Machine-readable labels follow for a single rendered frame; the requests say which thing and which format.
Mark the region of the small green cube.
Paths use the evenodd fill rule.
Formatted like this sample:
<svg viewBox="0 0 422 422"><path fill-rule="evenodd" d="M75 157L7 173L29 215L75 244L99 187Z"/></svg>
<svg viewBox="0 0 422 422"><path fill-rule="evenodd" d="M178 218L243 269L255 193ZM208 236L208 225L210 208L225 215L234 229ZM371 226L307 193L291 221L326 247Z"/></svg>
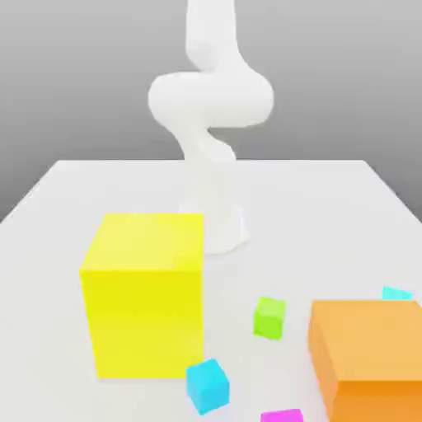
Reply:
<svg viewBox="0 0 422 422"><path fill-rule="evenodd" d="M253 332L271 340L280 340L283 333L286 302L260 297L254 311Z"/></svg>

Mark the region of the small cyan cube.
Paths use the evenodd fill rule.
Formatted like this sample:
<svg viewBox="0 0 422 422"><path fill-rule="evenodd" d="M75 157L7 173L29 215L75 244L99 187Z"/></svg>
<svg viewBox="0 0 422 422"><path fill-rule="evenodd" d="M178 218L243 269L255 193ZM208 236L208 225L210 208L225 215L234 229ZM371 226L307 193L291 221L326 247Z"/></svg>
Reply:
<svg viewBox="0 0 422 422"><path fill-rule="evenodd" d="M399 301L412 300L413 293L399 288L384 286L382 288L382 299Z"/></svg>
<svg viewBox="0 0 422 422"><path fill-rule="evenodd" d="M216 359L186 369L186 391L200 415L225 406L230 401L230 382Z"/></svg>

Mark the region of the small magenta cube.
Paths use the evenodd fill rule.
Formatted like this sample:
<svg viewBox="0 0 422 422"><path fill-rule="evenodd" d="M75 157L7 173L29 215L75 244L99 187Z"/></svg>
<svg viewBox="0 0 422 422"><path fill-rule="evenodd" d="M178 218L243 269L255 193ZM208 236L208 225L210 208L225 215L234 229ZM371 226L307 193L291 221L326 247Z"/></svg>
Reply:
<svg viewBox="0 0 422 422"><path fill-rule="evenodd" d="M300 409L287 409L263 412L260 422L304 422Z"/></svg>

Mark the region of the large yellow box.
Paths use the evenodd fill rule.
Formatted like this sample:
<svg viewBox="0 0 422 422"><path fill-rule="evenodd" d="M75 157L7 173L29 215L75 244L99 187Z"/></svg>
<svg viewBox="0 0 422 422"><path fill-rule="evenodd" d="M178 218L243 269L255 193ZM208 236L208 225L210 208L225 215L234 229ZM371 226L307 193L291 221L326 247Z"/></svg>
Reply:
<svg viewBox="0 0 422 422"><path fill-rule="evenodd" d="M203 217L108 213L79 270L100 379L183 378L204 357Z"/></svg>

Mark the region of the large orange box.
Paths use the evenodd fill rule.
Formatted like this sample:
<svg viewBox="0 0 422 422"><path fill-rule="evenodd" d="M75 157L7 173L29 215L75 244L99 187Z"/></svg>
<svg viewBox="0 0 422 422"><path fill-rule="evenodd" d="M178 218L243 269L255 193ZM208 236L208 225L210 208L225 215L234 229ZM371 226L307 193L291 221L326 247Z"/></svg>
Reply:
<svg viewBox="0 0 422 422"><path fill-rule="evenodd" d="M329 422L422 422L422 307L316 300L308 346Z"/></svg>

